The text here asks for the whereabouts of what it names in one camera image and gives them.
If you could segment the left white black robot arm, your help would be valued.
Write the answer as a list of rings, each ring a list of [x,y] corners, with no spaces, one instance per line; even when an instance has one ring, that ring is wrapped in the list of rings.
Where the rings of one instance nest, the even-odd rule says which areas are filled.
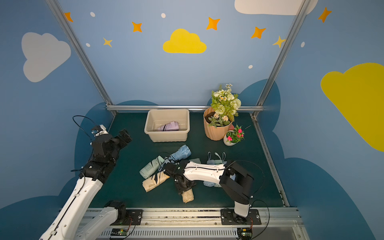
[[[103,125],[92,129],[92,156],[79,170],[79,178],[73,192],[58,216],[41,235],[42,240],[95,240],[113,223],[123,223],[128,219],[123,202],[109,201],[101,212],[84,227],[79,228],[87,209],[96,194],[106,183],[115,168],[120,150],[132,141],[127,130],[112,136]]]

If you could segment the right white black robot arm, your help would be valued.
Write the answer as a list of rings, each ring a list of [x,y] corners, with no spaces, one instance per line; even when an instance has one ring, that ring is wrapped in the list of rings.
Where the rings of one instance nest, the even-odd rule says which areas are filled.
[[[220,185],[234,201],[235,214],[243,218],[248,216],[254,178],[238,163],[205,165],[182,160],[178,165],[165,164],[164,172],[174,179],[179,194],[192,189],[196,181]]]

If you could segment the lilac umbrella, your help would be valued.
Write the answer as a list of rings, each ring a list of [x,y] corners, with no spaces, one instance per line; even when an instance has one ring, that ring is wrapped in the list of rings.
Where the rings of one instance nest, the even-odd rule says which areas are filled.
[[[168,124],[161,125],[160,127],[157,128],[157,131],[159,132],[173,132],[173,131],[179,131],[179,123],[172,121]]]

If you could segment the beige striped umbrella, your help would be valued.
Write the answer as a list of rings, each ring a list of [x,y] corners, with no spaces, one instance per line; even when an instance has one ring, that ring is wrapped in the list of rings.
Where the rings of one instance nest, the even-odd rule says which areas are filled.
[[[182,192],[181,196],[182,196],[183,203],[185,204],[192,202],[195,199],[192,189]]]
[[[154,174],[143,181],[143,188],[145,189],[146,193],[148,193],[164,183],[169,178],[170,176],[168,176],[164,171],[158,172],[157,174]]]

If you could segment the mint green umbrella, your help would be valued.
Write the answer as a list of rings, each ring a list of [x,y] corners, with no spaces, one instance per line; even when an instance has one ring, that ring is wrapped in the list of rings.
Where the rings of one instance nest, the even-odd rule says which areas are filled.
[[[162,166],[164,162],[164,158],[162,158],[161,156],[157,156],[155,159],[151,160],[140,170],[140,175],[144,179],[148,179]]]

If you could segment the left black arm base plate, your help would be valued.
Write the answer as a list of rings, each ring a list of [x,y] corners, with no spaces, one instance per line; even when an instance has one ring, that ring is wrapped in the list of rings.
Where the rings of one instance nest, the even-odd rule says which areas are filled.
[[[112,226],[140,225],[142,216],[143,210],[141,209],[118,210],[118,218],[112,223]]]

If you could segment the green umbrella with black strap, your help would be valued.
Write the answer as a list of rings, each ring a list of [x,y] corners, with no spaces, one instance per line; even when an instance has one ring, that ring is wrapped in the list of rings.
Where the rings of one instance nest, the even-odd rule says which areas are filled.
[[[196,163],[196,164],[201,164],[201,160],[199,158],[190,159],[190,162],[193,162],[193,163]]]

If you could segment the light blue umbrella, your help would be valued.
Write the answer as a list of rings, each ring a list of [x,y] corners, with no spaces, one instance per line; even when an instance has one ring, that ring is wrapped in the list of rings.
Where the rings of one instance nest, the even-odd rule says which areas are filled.
[[[175,153],[167,157],[167,161],[172,164],[176,164],[181,160],[187,159],[192,154],[190,148],[187,145],[181,146]]]

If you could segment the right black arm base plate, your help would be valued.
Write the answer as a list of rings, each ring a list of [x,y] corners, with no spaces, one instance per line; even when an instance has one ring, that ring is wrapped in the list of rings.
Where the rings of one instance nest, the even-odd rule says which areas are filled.
[[[261,217],[258,210],[249,210],[247,217],[235,214],[234,209],[224,208],[220,210],[222,225],[261,225]]]

